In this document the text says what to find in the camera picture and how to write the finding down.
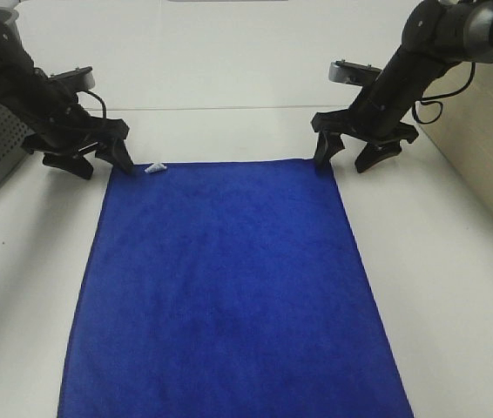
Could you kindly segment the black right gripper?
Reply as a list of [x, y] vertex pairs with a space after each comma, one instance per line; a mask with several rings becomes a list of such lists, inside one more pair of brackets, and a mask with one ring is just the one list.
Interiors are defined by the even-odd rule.
[[402, 152], [402, 147], [399, 142], [391, 142], [406, 140], [412, 144], [418, 136], [413, 125], [401, 121], [402, 116], [401, 109], [391, 106], [317, 112], [311, 120], [314, 131], [319, 133], [314, 166], [322, 169], [334, 155], [344, 150], [343, 134], [371, 143], [365, 145], [355, 160], [358, 173], [396, 157]]

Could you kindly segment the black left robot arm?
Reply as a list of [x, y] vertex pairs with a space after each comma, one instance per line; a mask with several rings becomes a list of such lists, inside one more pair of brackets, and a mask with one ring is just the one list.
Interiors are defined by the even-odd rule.
[[130, 174], [133, 162], [125, 147], [129, 126], [105, 114], [93, 117], [79, 103], [78, 95], [91, 95], [94, 85], [91, 67], [46, 75], [0, 21], [0, 105], [31, 129], [23, 149], [41, 152], [44, 165], [81, 179], [93, 173], [88, 153]]

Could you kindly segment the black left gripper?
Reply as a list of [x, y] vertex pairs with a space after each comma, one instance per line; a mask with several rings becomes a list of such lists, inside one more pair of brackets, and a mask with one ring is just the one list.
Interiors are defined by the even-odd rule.
[[23, 149], [32, 154], [45, 153], [43, 164], [71, 173], [81, 179], [90, 179], [93, 166], [84, 157], [95, 151], [95, 157], [110, 163], [121, 172], [132, 175], [134, 164], [125, 147], [130, 131], [123, 119], [89, 116], [88, 127], [56, 122], [53, 118], [40, 118], [23, 113], [33, 133], [23, 141]]

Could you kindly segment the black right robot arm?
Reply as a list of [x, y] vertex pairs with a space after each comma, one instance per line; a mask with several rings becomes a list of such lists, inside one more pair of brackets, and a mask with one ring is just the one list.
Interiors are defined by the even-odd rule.
[[344, 149], [343, 135], [366, 144], [355, 160], [358, 172], [399, 155], [402, 141], [413, 143], [418, 136], [402, 118], [415, 113], [418, 104], [440, 104], [442, 96], [425, 97], [424, 92], [462, 63], [493, 64], [493, 1], [422, 1], [409, 15], [401, 44], [384, 68], [331, 63], [331, 81], [361, 90], [347, 109], [314, 115], [314, 165], [328, 165]]

